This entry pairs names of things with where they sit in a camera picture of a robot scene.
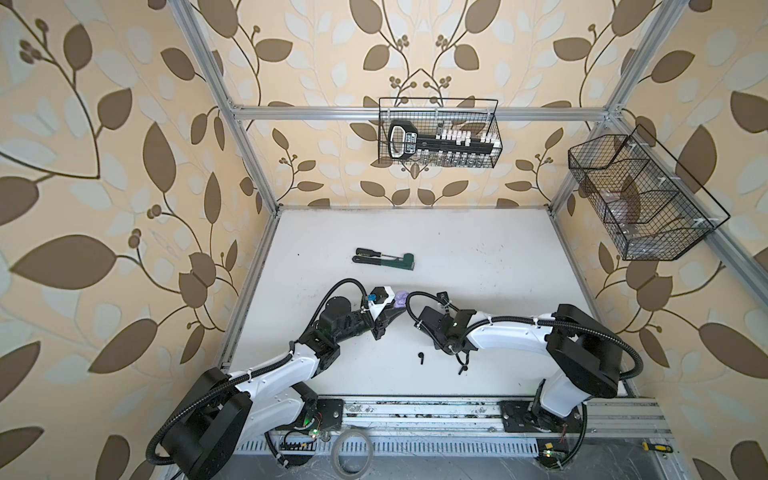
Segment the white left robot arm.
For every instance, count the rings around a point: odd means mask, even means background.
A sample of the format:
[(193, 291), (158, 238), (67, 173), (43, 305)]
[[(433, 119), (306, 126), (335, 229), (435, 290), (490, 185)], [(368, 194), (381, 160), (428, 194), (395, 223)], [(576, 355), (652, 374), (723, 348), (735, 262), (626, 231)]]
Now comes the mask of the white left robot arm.
[(406, 298), (389, 286), (368, 291), (356, 279), (338, 281), (286, 353), (234, 373), (201, 374), (149, 440), (146, 462), (176, 466), (188, 479), (211, 479), (249, 438), (296, 421), (311, 427), (317, 396), (307, 381), (338, 359), (342, 342), (365, 334), (381, 339), (405, 312)]

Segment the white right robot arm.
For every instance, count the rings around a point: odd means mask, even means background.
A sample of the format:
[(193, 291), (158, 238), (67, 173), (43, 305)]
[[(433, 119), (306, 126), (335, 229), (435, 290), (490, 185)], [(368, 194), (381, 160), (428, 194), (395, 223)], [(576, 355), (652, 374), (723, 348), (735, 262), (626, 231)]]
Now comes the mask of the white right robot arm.
[(619, 384), (642, 373), (639, 353), (586, 312), (561, 304), (555, 312), (533, 317), (490, 315), (453, 305), (447, 294), (397, 293), (402, 307), (436, 349), (454, 356), (460, 370), (480, 350), (517, 350), (549, 357), (557, 371), (542, 380), (532, 414), (565, 418), (592, 398), (612, 399)]

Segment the purple earbud charging case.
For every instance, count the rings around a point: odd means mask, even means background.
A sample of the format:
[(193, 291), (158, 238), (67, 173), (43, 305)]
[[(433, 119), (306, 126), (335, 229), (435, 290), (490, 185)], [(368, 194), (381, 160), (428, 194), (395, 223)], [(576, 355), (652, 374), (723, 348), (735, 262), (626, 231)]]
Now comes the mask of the purple earbud charging case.
[(395, 308), (405, 308), (407, 304), (409, 293), (406, 291), (398, 291), (395, 294), (394, 304)]

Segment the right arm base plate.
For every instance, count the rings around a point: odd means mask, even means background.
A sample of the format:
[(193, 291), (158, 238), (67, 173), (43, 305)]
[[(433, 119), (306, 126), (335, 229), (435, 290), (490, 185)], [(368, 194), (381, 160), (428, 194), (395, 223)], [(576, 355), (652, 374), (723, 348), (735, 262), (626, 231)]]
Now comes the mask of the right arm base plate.
[(583, 415), (577, 408), (565, 418), (550, 412), (533, 408), (527, 400), (506, 400), (498, 403), (503, 431), (506, 433), (541, 433), (563, 435), (579, 433), (583, 426)]

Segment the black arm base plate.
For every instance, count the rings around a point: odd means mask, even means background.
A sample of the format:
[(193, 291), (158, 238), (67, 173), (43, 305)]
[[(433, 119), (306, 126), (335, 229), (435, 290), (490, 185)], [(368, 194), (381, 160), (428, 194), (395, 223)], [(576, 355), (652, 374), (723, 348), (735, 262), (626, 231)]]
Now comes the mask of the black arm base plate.
[(310, 400), (297, 419), (297, 429), (315, 434), (339, 430), (343, 422), (344, 406), (345, 402), (341, 398)]

